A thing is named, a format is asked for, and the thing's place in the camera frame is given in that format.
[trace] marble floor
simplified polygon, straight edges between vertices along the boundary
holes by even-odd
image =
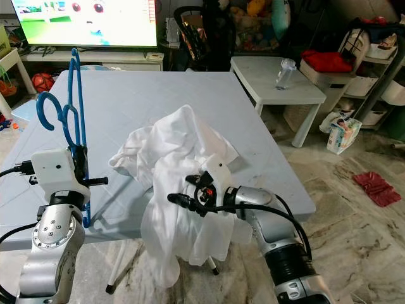
[[[316,204],[304,223],[314,265],[337,303],[405,303],[405,200],[380,208],[354,183],[352,176],[378,172],[405,198],[405,152],[374,132],[361,131],[341,155],[326,150],[327,136],[310,134],[304,147],[290,145],[292,133],[280,117],[266,110],[262,119]],[[0,132],[0,164],[18,138]],[[142,240],[130,250],[119,270],[114,295],[104,292],[119,241],[86,244],[80,250],[70,303],[276,303],[270,272],[255,243],[231,245],[221,271],[180,262],[177,283],[157,287],[147,266]],[[0,281],[15,292],[26,251],[0,253]]]

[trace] water bottle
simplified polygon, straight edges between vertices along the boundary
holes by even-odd
[[[281,61],[281,69],[276,80],[276,88],[285,90],[288,87],[288,81],[293,71],[297,70],[296,62],[289,58],[284,58]]]

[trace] white cloth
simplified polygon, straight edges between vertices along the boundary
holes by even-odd
[[[224,261],[231,240],[251,239],[250,225],[233,214],[209,212],[202,218],[167,200],[170,193],[192,195],[195,188],[185,177],[198,174],[201,163],[214,153],[225,163],[238,156],[226,139],[185,105],[152,127],[132,132],[109,161],[116,170],[127,170],[145,190],[153,186],[140,232],[160,286],[176,283],[180,274],[176,256],[191,265],[202,265],[209,256]]]

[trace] red ball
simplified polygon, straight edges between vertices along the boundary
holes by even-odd
[[[55,83],[55,80],[48,73],[35,74],[31,81],[38,93],[49,91]]]

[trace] television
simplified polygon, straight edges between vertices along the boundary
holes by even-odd
[[[154,0],[11,0],[37,46],[156,47]]]

